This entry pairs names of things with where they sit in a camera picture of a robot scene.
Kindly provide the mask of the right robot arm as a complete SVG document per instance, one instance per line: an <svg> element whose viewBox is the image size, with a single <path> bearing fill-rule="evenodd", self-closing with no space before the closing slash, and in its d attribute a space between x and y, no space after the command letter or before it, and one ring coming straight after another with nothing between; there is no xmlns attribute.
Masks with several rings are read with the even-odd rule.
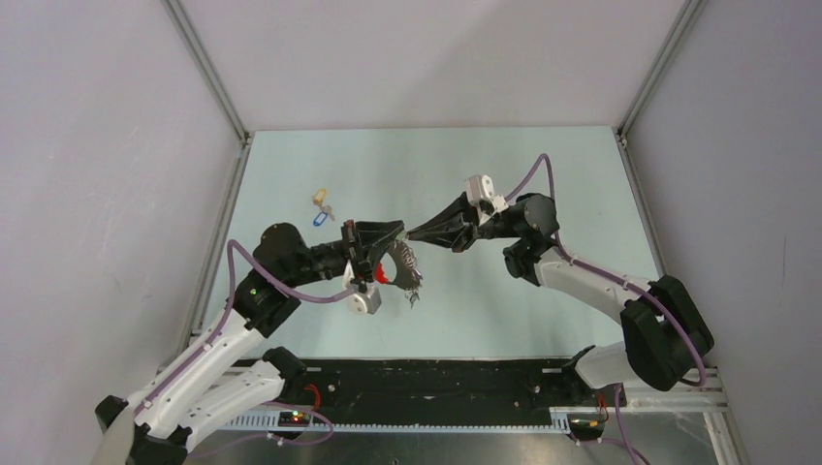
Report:
<svg viewBox="0 0 822 465"><path fill-rule="evenodd" d="M714 339L681 280L618 274L571 254L558 231L548 196L525 194L491 212L487 201L461 195L407 236L454 253L478 240L511 238L503 258L513 278L569 295L620 326L621 341L583 349L568 364L562 387L571 402L588 404L602 388L631 381L660 391L702 386Z"/></svg>

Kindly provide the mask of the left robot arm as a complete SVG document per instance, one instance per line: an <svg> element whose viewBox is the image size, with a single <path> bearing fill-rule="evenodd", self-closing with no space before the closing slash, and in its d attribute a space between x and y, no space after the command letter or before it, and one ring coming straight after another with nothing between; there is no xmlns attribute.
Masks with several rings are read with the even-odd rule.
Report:
<svg viewBox="0 0 822 465"><path fill-rule="evenodd" d="M276 399L302 399L305 366L283 347L267 351L231 381L215 383L304 302L345 300L356 312L375 311L378 264L403 230L400 220L348 220L337 241L309 247L294 225L278 223L262 233L252 252L229 240L224 310L143 388L98 404L104 436L93 463L182 464L206 437L246 411Z"/></svg>

